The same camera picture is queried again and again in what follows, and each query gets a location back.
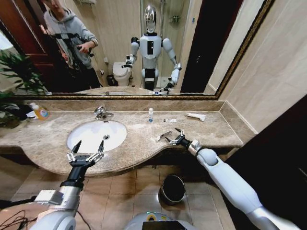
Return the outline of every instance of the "gold mirror frame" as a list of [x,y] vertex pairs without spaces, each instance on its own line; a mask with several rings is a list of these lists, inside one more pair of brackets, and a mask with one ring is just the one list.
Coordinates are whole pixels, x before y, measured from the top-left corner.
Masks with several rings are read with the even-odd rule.
[[239,50],[237,51],[231,65],[229,66],[223,80],[217,89],[215,95],[127,95],[127,96],[115,96],[115,95],[84,95],[77,93],[53,93],[52,95],[14,95],[9,99],[13,100],[218,100],[221,96],[224,88],[229,82],[230,78],[234,74],[237,66],[243,58],[250,43],[255,37],[258,29],[260,28],[265,16],[269,12],[271,6],[275,0],[265,0],[255,17],[248,33],[246,34]]

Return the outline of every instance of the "black trash can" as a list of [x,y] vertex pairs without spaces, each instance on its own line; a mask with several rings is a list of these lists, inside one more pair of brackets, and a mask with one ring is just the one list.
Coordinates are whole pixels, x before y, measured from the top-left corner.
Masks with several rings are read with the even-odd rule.
[[113,74],[107,75],[106,80],[109,86],[118,86],[118,82],[115,80]]
[[186,190],[183,181],[176,175],[168,175],[159,190],[159,198],[167,205],[175,205],[179,203]]

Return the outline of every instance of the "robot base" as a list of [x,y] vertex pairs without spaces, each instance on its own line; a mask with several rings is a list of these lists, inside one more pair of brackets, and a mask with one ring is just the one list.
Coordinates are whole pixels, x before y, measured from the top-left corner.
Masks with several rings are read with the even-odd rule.
[[196,230],[192,225],[183,220],[172,220],[159,212],[146,212],[136,215],[124,230],[155,230],[177,229]]

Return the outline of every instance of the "gray hoodie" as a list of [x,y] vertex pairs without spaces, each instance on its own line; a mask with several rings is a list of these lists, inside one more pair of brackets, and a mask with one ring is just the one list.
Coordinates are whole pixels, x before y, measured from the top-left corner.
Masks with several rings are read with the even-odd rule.
[[[51,10],[45,12],[44,18],[45,22],[47,24],[48,30],[52,35],[54,34],[67,34],[67,33],[72,33],[75,34],[77,33],[82,39],[86,41],[93,41],[95,42],[96,46],[98,45],[98,40],[95,38],[95,35],[91,33],[85,25],[81,22],[79,18],[70,10],[65,7],[65,16],[61,21],[58,21]],[[68,64],[69,66],[72,67],[72,60],[73,56],[71,52],[68,50],[66,44],[62,39],[57,39],[58,44],[61,46],[63,51],[68,55],[69,60]],[[88,56],[88,54],[85,53],[80,53],[79,50],[77,49],[77,45],[83,44],[82,41],[80,41],[78,38],[73,38],[72,43],[74,45],[75,53],[80,59],[80,61],[86,66],[86,68],[90,69],[92,68],[92,63],[91,59]]]

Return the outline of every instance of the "small bottle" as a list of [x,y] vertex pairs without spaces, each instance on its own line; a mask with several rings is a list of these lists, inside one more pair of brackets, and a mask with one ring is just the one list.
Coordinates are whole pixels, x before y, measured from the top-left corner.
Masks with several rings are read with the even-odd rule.
[[40,107],[36,103],[30,103],[31,108],[33,109],[35,115],[38,117],[40,120],[45,120],[50,116],[50,112],[43,107]]
[[153,110],[152,108],[149,108],[149,113],[148,113],[148,115],[149,115],[148,121],[149,121],[149,122],[152,122],[152,121],[153,121],[153,116],[154,116],[154,110]]

